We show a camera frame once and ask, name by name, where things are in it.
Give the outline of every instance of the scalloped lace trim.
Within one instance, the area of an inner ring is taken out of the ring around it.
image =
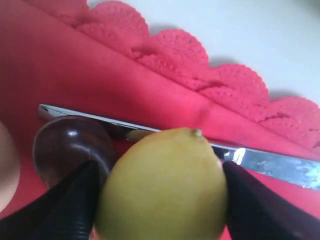
[[[210,67],[206,50],[188,32],[168,29],[150,36],[145,19],[120,1],[103,2],[91,10],[85,0],[25,2],[230,111],[320,153],[317,104],[296,96],[271,101],[262,78],[247,66]]]

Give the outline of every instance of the knife blade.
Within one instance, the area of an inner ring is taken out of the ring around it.
[[[40,104],[38,115],[44,120],[61,116],[82,116],[117,126],[123,133],[132,130],[159,132],[160,129],[98,116],[63,107]],[[320,191],[320,161],[262,151],[249,147],[238,147],[210,141],[214,153],[221,161],[232,161],[257,173],[286,181],[291,184]]]

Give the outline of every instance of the white wall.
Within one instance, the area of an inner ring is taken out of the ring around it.
[[[90,5],[102,1],[88,0]],[[169,27],[190,32],[213,66],[253,68],[272,98],[297,95],[320,105],[320,0],[123,2],[144,16],[152,34]]]

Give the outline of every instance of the knife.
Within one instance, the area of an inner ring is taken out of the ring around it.
[[[58,106],[40,104],[38,115],[44,120],[61,116],[82,116],[106,123],[108,129],[116,127],[122,133],[132,130],[159,132],[159,129],[129,123],[117,119],[84,113]],[[212,150],[221,161],[232,161],[257,173],[286,181],[291,184],[320,191],[320,161],[303,159],[295,156],[257,150],[248,147],[236,147],[218,142],[210,142]]]

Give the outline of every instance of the red fabric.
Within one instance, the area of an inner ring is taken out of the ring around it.
[[[45,191],[32,163],[33,138],[44,124],[37,115],[41,103],[159,129],[201,128],[213,140],[320,159],[319,108],[310,101],[271,102],[249,68],[210,68],[190,34],[150,37],[130,6],[112,1],[89,11],[84,2],[0,1],[0,121],[22,160],[18,189],[0,218]],[[319,191],[251,173],[320,217]]]

